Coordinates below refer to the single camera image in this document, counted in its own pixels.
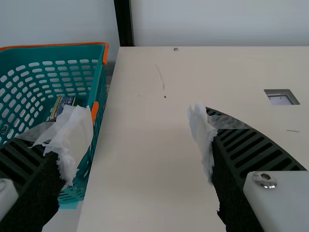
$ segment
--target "table surface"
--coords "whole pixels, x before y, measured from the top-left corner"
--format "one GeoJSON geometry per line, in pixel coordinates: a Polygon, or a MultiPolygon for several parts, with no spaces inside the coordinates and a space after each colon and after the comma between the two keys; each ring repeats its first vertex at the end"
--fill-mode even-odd
{"type": "Polygon", "coordinates": [[[308,169],[308,61],[309,47],[121,47],[78,232],[225,231],[186,109],[238,118],[308,169]]]}

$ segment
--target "screw head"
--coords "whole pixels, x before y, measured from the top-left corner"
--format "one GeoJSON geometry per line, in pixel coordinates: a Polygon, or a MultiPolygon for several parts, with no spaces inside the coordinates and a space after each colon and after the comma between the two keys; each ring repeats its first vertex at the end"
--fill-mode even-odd
{"type": "Polygon", "coordinates": [[[266,172],[255,172],[252,176],[252,180],[258,185],[263,188],[267,189],[274,189],[277,186],[276,179],[266,173],[266,172]]]}

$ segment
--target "black mark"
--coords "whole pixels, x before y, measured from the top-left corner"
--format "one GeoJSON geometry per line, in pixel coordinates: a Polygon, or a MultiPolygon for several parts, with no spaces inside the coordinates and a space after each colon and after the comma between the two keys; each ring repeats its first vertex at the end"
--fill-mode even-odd
{"type": "Polygon", "coordinates": [[[156,66],[156,68],[158,69],[158,71],[159,71],[159,74],[160,74],[160,78],[161,78],[161,81],[162,81],[162,84],[163,84],[163,90],[164,90],[164,88],[165,88],[165,85],[164,85],[164,81],[163,81],[163,78],[162,78],[162,74],[161,74],[161,71],[160,71],[160,69],[159,69],[159,67],[156,65],[156,64],[154,64],[155,66],[156,66]]]}
{"type": "Polygon", "coordinates": [[[297,131],[297,130],[296,131],[295,130],[286,130],[286,131],[292,131],[292,132],[298,132],[299,133],[299,131],[297,131]]]}

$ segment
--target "white tissue paper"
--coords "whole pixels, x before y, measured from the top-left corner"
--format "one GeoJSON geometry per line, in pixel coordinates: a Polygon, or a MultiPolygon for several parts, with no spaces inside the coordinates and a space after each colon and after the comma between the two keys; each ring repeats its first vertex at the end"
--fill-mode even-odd
{"type": "Polygon", "coordinates": [[[208,182],[212,185],[211,175],[214,166],[211,142],[217,135],[218,130],[208,123],[206,107],[201,103],[196,103],[194,110],[191,105],[187,110],[189,125],[193,139],[196,141],[202,155],[202,164],[208,182]]]}
{"type": "Polygon", "coordinates": [[[60,177],[66,181],[64,188],[73,185],[77,166],[87,152],[93,137],[93,124],[89,106],[65,105],[56,122],[44,122],[17,136],[19,139],[45,146],[46,153],[58,153],[60,177]]]}

